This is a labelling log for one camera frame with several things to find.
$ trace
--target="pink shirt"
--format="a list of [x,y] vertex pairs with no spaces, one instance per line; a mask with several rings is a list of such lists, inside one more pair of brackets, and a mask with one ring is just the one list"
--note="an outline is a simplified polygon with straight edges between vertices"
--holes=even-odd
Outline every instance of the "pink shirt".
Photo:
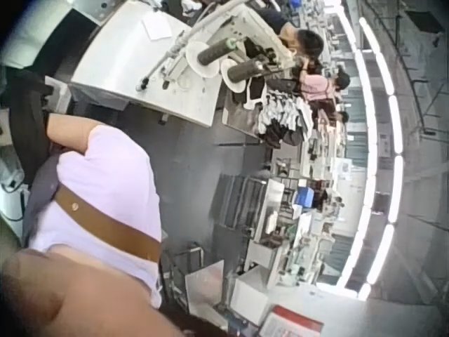
[[334,94],[334,86],[321,75],[306,75],[301,84],[301,92],[306,100],[325,100]]
[[[125,133],[111,126],[95,127],[86,154],[61,154],[57,170],[59,181],[90,205],[161,241],[159,197],[149,157]],[[30,248],[45,252],[55,245],[67,245],[140,279],[152,290],[152,305],[160,306],[157,263],[102,242],[52,201],[39,214]]]

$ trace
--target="blue box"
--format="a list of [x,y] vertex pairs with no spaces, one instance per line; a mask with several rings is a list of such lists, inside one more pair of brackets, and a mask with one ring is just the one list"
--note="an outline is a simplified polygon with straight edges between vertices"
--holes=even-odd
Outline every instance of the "blue box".
[[315,191],[310,187],[299,187],[295,199],[295,204],[305,208],[310,208],[314,200]]

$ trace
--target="fabric pile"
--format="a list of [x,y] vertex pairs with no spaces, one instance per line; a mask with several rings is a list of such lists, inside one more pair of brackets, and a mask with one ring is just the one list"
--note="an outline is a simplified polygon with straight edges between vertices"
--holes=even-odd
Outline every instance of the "fabric pile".
[[267,91],[257,121],[258,136],[275,149],[281,148],[281,142],[298,146],[309,128],[304,116],[311,116],[311,109],[301,97]]

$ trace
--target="fluorescent light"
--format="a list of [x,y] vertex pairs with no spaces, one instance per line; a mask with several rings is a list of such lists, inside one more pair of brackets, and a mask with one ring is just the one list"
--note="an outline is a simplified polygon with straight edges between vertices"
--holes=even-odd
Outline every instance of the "fluorescent light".
[[350,297],[350,298],[357,298],[357,292],[351,289],[346,289],[346,288],[338,288],[336,286],[331,286],[330,284],[327,283],[320,283],[318,282],[316,284],[316,286],[318,287],[318,289],[322,290],[322,291],[326,291],[328,293],[333,293],[335,295],[339,295],[339,296],[344,296],[344,297]]
[[368,167],[366,173],[368,177],[377,174],[377,145],[368,146]]
[[365,186],[365,196],[363,197],[363,205],[371,208],[373,206],[375,193],[376,193],[376,177],[368,176]]
[[382,76],[382,80],[384,82],[385,91],[387,95],[394,94],[394,84],[393,79],[391,78],[390,71],[388,69],[387,61],[385,60],[384,54],[378,53],[376,54],[377,66],[380,70],[380,75]]
[[395,223],[398,220],[399,205],[401,204],[402,184],[404,172],[404,159],[402,156],[396,156],[394,159],[393,191],[391,192],[390,210],[388,212],[388,221]]
[[362,208],[362,213],[360,215],[360,221],[358,223],[358,232],[366,236],[366,231],[368,230],[368,225],[371,219],[371,208],[368,206],[364,206]]
[[352,244],[350,256],[358,257],[360,255],[364,239],[365,235],[363,233],[357,232],[356,236],[354,237],[354,243]]
[[344,33],[346,34],[346,37],[348,38],[349,45],[351,46],[351,50],[353,53],[356,52],[356,35],[354,34],[354,31],[352,30],[351,23],[349,23],[348,18],[344,14],[344,9],[342,6],[335,7],[335,8],[341,8],[337,10],[338,18],[340,19],[340,22],[342,23]]
[[391,125],[393,127],[394,151],[395,153],[400,154],[403,151],[403,140],[398,98],[395,95],[390,96],[388,99],[388,104],[390,106]]
[[342,0],[324,0],[324,6],[326,7],[341,7]]
[[373,30],[371,29],[370,25],[366,22],[365,18],[360,18],[358,20],[360,23],[360,26],[363,29],[363,32],[365,33],[366,39],[368,40],[368,43],[371,46],[371,49],[373,50],[374,54],[380,53],[380,46],[379,42],[377,42],[376,36],[374,35]]
[[340,22],[342,23],[344,33],[348,38],[351,50],[354,53],[354,59],[362,85],[363,100],[365,102],[366,110],[366,122],[368,125],[368,175],[366,181],[365,196],[363,198],[363,202],[366,206],[363,207],[361,212],[361,217],[358,222],[358,230],[354,238],[354,243],[352,244],[351,253],[344,265],[342,275],[337,282],[336,287],[344,288],[349,281],[349,278],[351,277],[352,270],[356,265],[358,257],[360,256],[360,252],[363,248],[363,240],[368,229],[368,223],[371,214],[370,204],[373,203],[375,195],[375,176],[377,174],[377,121],[374,97],[371,89],[370,77],[366,69],[365,59],[363,58],[362,51],[356,46],[356,36],[351,27],[351,24],[348,21],[348,18],[344,14],[343,7],[338,10],[337,14]]
[[380,271],[384,266],[385,259],[387,258],[388,251],[390,250],[391,241],[393,240],[394,226],[389,223],[385,229],[382,236],[382,241],[380,242],[379,249],[377,250],[376,257],[374,259],[371,270],[366,277],[366,281],[369,284],[375,284],[377,278],[379,277]]
[[365,283],[362,288],[360,289],[360,291],[358,292],[358,296],[357,298],[359,300],[367,300],[368,296],[370,295],[371,292],[371,286],[368,283]]
[[376,122],[376,117],[372,117],[373,120],[370,120],[369,118],[367,118],[367,124],[368,124],[368,129],[367,129],[367,133],[368,133],[368,145],[372,146],[372,148],[370,148],[370,150],[376,148],[377,149],[377,125],[374,124]]

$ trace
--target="blue container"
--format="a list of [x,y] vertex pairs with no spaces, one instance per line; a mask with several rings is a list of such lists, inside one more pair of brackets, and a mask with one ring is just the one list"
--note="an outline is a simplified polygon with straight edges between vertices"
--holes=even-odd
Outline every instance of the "blue container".
[[290,0],[290,6],[292,6],[293,9],[298,9],[301,7],[301,0]]
[[295,204],[309,209],[314,200],[315,192],[310,187],[299,187],[295,199]]

